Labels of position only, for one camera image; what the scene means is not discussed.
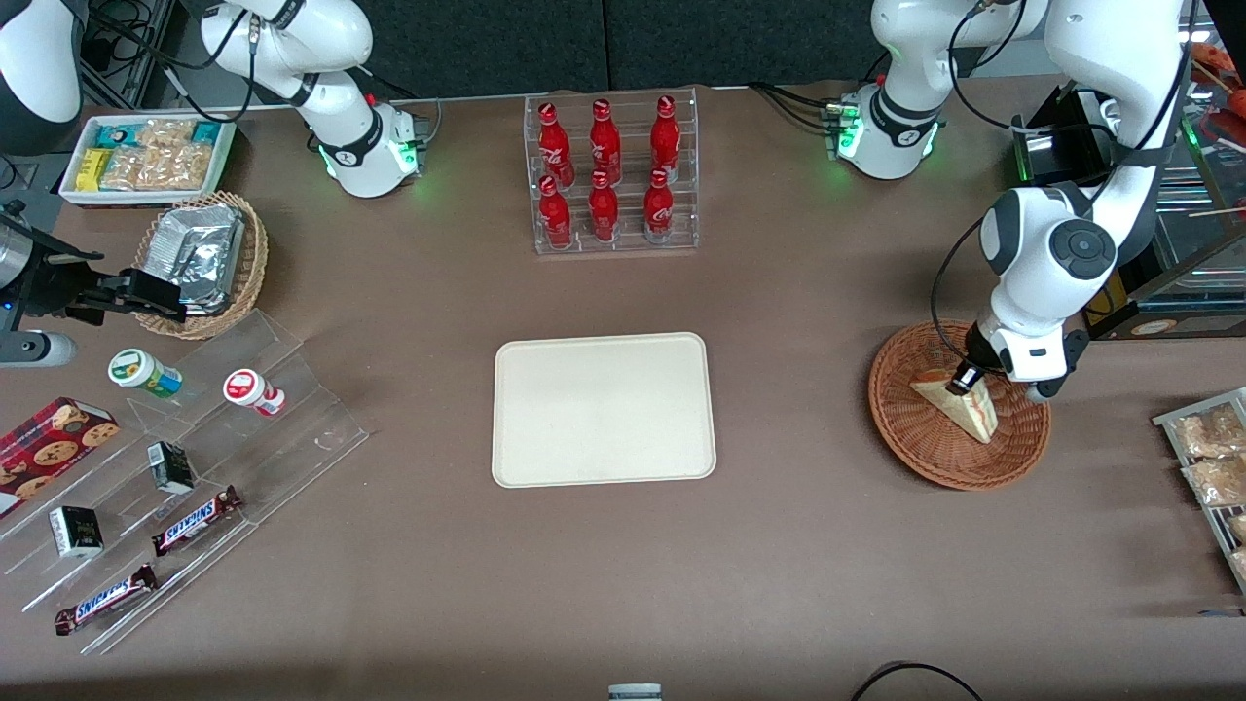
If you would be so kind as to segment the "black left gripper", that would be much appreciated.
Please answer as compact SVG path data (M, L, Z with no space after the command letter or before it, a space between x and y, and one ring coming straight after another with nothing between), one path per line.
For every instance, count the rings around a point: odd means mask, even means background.
M1025 336L1006 325L988 332L971 325L964 341L964 359L949 379L949 393L956 396L969 395L988 374L1015 385L1062 387L1089 346L1089 336L1082 329Z

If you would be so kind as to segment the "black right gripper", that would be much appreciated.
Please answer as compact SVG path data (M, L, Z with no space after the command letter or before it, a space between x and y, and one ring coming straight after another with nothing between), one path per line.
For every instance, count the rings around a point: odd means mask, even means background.
M116 296L107 288L112 278L90 266L90 261L103 258L98 252L35 242L26 266L14 281L14 314L71 318L90 325L102 325L107 313L184 322L187 314L177 284L138 268L125 268L117 275Z

